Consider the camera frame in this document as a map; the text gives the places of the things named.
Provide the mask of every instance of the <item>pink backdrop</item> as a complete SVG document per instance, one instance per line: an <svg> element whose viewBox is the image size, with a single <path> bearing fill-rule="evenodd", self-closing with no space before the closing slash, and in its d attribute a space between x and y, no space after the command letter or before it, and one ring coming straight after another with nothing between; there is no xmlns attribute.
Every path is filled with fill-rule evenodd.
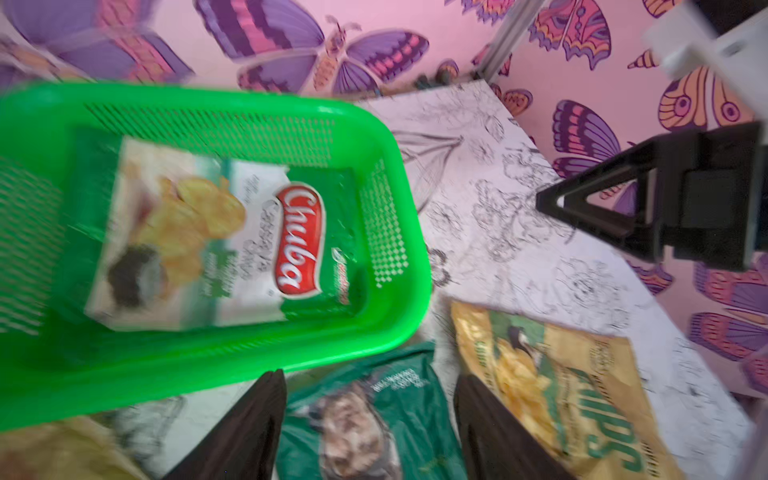
<svg viewBox="0 0 768 480"><path fill-rule="evenodd" d="M655 66L641 36L673 2L647 3L549 2L512 55L508 76L503 68L492 85L561 176L656 134L753 118L706 68L673 83ZM603 201L627 209L626 189L605 192ZM768 254L738 275L670 253L656 268L627 261L729 389L764 396Z"/></svg>
<svg viewBox="0 0 768 480"><path fill-rule="evenodd" d="M245 88L308 95L397 89L420 74L434 76L440 64L471 71L511 4L6 0L0 91L30 78L78 76L218 88L238 88L240 80ZM321 66L327 78L315 88Z"/></svg>

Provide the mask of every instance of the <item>chip bag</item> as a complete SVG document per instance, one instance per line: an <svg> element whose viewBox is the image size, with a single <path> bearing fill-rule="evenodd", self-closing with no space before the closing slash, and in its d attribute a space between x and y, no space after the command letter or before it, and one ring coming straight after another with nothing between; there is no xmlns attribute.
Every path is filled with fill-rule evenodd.
<svg viewBox="0 0 768 480"><path fill-rule="evenodd" d="M458 350L550 455L584 480L683 480L628 339L454 302Z"/></svg>
<svg viewBox="0 0 768 480"><path fill-rule="evenodd" d="M434 348L362 359L290 395L280 480L466 480Z"/></svg>
<svg viewBox="0 0 768 480"><path fill-rule="evenodd" d="M351 170L214 158L83 129L55 307L116 330L353 314Z"/></svg>

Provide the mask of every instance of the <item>butterfly wing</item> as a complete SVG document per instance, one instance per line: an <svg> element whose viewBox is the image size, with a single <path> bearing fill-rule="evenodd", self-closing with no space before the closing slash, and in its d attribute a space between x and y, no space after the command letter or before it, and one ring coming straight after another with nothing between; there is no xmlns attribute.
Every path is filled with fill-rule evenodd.
<svg viewBox="0 0 768 480"><path fill-rule="evenodd" d="M388 83L411 68L429 48L426 38L405 30L386 30L352 42L346 54Z"/></svg>
<svg viewBox="0 0 768 480"><path fill-rule="evenodd" d="M509 66L512 63L512 54L509 54L509 57L507 57L507 60L504 62L502 67L498 70L499 75L503 75L505 77L509 76Z"/></svg>
<svg viewBox="0 0 768 480"><path fill-rule="evenodd" d="M205 28L229 58L319 47L323 30L292 0L196 0Z"/></svg>
<svg viewBox="0 0 768 480"><path fill-rule="evenodd" d="M643 0L645 9L656 18L664 15L683 0Z"/></svg>
<svg viewBox="0 0 768 480"><path fill-rule="evenodd" d="M34 74L29 74L14 65L0 65L0 95L18 84L39 80Z"/></svg>
<svg viewBox="0 0 768 480"><path fill-rule="evenodd" d="M608 124L572 100L562 100L554 110L552 131L555 150L607 160L621 152L616 135Z"/></svg>
<svg viewBox="0 0 768 480"><path fill-rule="evenodd" d="M699 67L670 83L659 102L659 122L669 131L705 128L704 88L709 68Z"/></svg>
<svg viewBox="0 0 768 480"><path fill-rule="evenodd" d="M448 72L448 77L451 80L455 80L458 77L458 64L452 59L442 61L437 67L436 77L440 78L440 75L444 71Z"/></svg>
<svg viewBox="0 0 768 480"><path fill-rule="evenodd" d="M45 45L61 60L93 78L175 83L192 73L154 33L129 35L151 15L151 0L133 8L90 2L72 8L52 0L8 0L6 15L33 45ZM119 31L120 35L110 37ZM82 35L80 45L65 39Z"/></svg>
<svg viewBox="0 0 768 480"><path fill-rule="evenodd" d="M581 0L565 32L563 48L566 61L574 56L586 55L590 70L611 55L611 31L594 0Z"/></svg>
<svg viewBox="0 0 768 480"><path fill-rule="evenodd" d="M747 357L768 345L768 330L719 313L695 313L688 338L727 359Z"/></svg>
<svg viewBox="0 0 768 480"><path fill-rule="evenodd" d="M768 282L759 270L744 273L694 266L694 286L704 296L744 310L768 313Z"/></svg>
<svg viewBox="0 0 768 480"><path fill-rule="evenodd" d="M504 106L509 110L513 117L517 117L531 106L533 103L533 94L524 88L516 88L504 93L502 98Z"/></svg>
<svg viewBox="0 0 768 480"><path fill-rule="evenodd" d="M133 26L149 19L155 0L136 0L128 8L121 2L59 2L58 0L4 0L8 20L33 45L61 50L57 42L93 28Z"/></svg>
<svg viewBox="0 0 768 480"><path fill-rule="evenodd" d="M637 211L637 182L632 182L624 188L614 204L613 211L628 217L633 217Z"/></svg>
<svg viewBox="0 0 768 480"><path fill-rule="evenodd" d="M339 74L333 84L333 94L349 94L376 89L376 80L367 71L351 61L341 62Z"/></svg>
<svg viewBox="0 0 768 480"><path fill-rule="evenodd" d="M515 0L462 0L462 3L465 13L470 8L477 7L478 19L483 23L490 20L493 25L507 15Z"/></svg>
<svg viewBox="0 0 768 480"><path fill-rule="evenodd" d="M491 87L491 91L493 91L493 94L496 95L499 100L502 100L502 88L495 83L488 84L488 86Z"/></svg>
<svg viewBox="0 0 768 480"><path fill-rule="evenodd" d="M736 310L734 308L726 308L725 311L748 322L758 323L760 325L768 325L768 316L760 315L759 313L745 312L743 310Z"/></svg>
<svg viewBox="0 0 768 480"><path fill-rule="evenodd" d="M629 263L637 278L645 284L652 295L658 295L665 291L674 282L674 277L664 270L663 263L659 263L647 270L642 266L633 265L629 261L627 263Z"/></svg>
<svg viewBox="0 0 768 480"><path fill-rule="evenodd" d="M155 34L100 41L58 57L93 78L178 83L192 70Z"/></svg>
<svg viewBox="0 0 768 480"><path fill-rule="evenodd" d="M491 49L491 44L487 44L485 47L483 47L480 53L475 55L475 57L472 59L472 64L480 65L480 62L482 61L483 57L485 57L485 54L488 53L488 50L490 49Z"/></svg>
<svg viewBox="0 0 768 480"><path fill-rule="evenodd" d="M768 357L749 359L741 368L750 386L768 395Z"/></svg>
<svg viewBox="0 0 768 480"><path fill-rule="evenodd" d="M723 82L723 79L713 74L712 85L712 109L715 113L715 121L721 127L726 125L742 124L755 119L755 112L750 110L736 94L734 94Z"/></svg>
<svg viewBox="0 0 768 480"><path fill-rule="evenodd" d="M297 94L310 77L317 53L278 57L243 69L238 84L243 90Z"/></svg>
<svg viewBox="0 0 768 480"><path fill-rule="evenodd" d="M0 59L3 63L13 63L12 70L24 72L31 78L57 78L59 80L82 79L84 76L70 65L54 64L34 48L19 45L7 38L0 38Z"/></svg>
<svg viewBox="0 0 768 480"><path fill-rule="evenodd" d="M563 41L565 29L576 11L578 0L553 0L538 15L533 25L528 27L531 37L528 41L538 40L538 46L547 51L557 50Z"/></svg>
<svg viewBox="0 0 768 480"><path fill-rule="evenodd" d="M573 177L585 170L589 170L600 162L591 158L560 157L554 160L552 168L562 178Z"/></svg>

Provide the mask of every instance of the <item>yellow chip bag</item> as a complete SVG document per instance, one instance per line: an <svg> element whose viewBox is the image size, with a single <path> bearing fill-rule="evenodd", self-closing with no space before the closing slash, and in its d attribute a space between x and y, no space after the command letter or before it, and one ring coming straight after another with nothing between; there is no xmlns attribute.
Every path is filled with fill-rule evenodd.
<svg viewBox="0 0 768 480"><path fill-rule="evenodd" d="M515 418L584 480L683 480L628 339L454 302L458 350Z"/></svg>

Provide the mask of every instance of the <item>green chip bag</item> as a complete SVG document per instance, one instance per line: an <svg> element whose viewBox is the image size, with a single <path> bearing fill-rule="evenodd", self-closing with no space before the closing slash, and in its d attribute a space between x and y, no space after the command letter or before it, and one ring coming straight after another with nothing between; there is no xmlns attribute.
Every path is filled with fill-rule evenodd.
<svg viewBox="0 0 768 480"><path fill-rule="evenodd" d="M288 398L280 480L466 479L433 343L344 366Z"/></svg>
<svg viewBox="0 0 768 480"><path fill-rule="evenodd" d="M350 169L211 157L87 128L75 154L53 292L65 318L187 330L353 315L364 303Z"/></svg>

